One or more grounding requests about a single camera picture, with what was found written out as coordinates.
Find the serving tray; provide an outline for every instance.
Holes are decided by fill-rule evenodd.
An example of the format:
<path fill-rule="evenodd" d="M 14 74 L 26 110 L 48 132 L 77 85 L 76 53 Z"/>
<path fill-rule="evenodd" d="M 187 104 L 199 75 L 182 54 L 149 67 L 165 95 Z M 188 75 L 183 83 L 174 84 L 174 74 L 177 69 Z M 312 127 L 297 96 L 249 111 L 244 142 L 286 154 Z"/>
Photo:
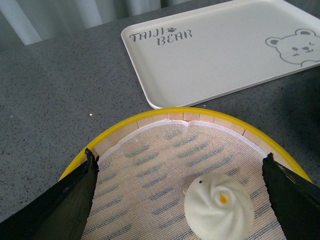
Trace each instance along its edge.
<path fill-rule="evenodd" d="M 131 25 L 121 37 L 154 109 L 320 65 L 320 19 L 283 0 L 233 0 Z"/>

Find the steamer cloth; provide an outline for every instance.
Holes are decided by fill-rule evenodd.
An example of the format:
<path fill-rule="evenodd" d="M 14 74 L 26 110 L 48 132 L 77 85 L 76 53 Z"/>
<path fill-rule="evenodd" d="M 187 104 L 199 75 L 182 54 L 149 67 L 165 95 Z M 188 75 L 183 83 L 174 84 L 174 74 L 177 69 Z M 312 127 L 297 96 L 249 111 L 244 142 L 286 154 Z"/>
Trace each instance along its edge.
<path fill-rule="evenodd" d="M 184 214 L 184 191 L 206 173 L 240 182 L 254 206 L 246 240 L 285 240 L 262 177 L 267 156 L 229 128 L 201 121 L 161 120 L 107 150 L 82 239 L 199 239 Z"/>

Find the bear face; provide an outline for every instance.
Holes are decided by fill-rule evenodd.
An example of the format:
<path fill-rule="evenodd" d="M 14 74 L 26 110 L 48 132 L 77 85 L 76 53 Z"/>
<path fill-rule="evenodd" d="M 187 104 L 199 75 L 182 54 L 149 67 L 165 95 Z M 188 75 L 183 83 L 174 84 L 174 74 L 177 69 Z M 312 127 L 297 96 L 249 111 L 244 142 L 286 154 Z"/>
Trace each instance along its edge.
<path fill-rule="evenodd" d="M 320 37 L 312 30 L 298 29 L 294 35 L 269 37 L 265 43 L 287 63 L 303 66 L 305 62 L 320 62 Z"/>

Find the curtain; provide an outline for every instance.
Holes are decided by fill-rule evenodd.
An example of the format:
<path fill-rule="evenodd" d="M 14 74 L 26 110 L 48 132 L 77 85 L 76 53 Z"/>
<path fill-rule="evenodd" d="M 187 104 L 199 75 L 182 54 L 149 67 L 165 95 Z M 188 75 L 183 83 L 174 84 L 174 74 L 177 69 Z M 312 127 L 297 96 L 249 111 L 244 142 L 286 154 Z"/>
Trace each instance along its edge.
<path fill-rule="evenodd" d="M 0 51 L 190 0 L 0 0 Z"/>

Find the table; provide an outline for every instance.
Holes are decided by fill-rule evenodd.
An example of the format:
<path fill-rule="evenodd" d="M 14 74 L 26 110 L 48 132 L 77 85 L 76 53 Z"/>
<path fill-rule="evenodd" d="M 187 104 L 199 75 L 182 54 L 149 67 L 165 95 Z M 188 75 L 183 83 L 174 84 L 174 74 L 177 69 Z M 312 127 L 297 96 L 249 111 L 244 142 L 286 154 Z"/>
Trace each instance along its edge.
<path fill-rule="evenodd" d="M 114 124 L 152 108 L 121 39 L 127 26 L 224 0 L 193 0 L 0 53 L 0 222 L 54 185 Z M 289 0 L 320 18 L 318 0 Z M 320 67 L 196 105 L 258 128 L 320 186 Z"/>

